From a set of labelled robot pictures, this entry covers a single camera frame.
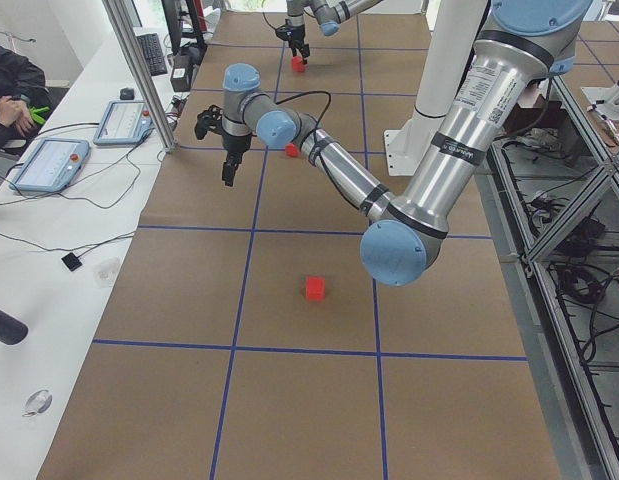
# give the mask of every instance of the red cube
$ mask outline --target red cube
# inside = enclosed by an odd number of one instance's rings
[[[288,157],[296,158],[298,155],[300,155],[300,150],[293,143],[288,143],[285,146],[285,153]]]
[[[296,55],[291,59],[291,69],[294,72],[298,73],[302,73],[305,71],[305,61],[302,59],[302,57]]]
[[[323,277],[307,277],[305,282],[305,298],[307,300],[324,300],[325,279]]]

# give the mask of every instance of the small black box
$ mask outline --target small black box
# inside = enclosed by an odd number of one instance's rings
[[[78,267],[82,266],[82,262],[73,252],[69,252],[67,255],[62,257],[62,263],[64,263],[67,266],[70,272],[73,272]]]
[[[173,70],[171,71],[171,86],[174,92],[188,92],[191,90],[191,75],[193,65],[189,55],[176,55],[173,57]]]
[[[131,87],[120,89],[120,100],[133,100],[136,94]]]

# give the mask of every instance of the black jacket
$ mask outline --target black jacket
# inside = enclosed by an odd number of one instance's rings
[[[32,106],[51,106],[44,72],[27,57],[0,46],[0,97],[18,94],[29,97]],[[16,130],[0,125],[0,148],[12,138],[18,138]]]

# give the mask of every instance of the keyboard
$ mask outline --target keyboard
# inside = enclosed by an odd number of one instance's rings
[[[160,37],[158,37],[158,34],[147,33],[145,35],[137,35],[136,38],[138,39],[138,43],[140,43],[140,48],[142,49],[142,54],[145,57],[151,76],[167,73],[167,64],[162,54]]]

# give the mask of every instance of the person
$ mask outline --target person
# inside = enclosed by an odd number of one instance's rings
[[[0,149],[37,133],[29,107],[52,107],[45,74],[27,57],[0,46]]]

